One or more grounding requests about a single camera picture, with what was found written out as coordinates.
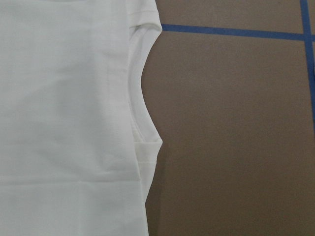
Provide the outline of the white long-sleeve printed shirt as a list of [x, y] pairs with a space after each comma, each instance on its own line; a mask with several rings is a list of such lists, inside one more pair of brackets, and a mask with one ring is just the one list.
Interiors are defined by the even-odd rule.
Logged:
[[0, 233], [146, 236], [153, 0], [0, 3]]

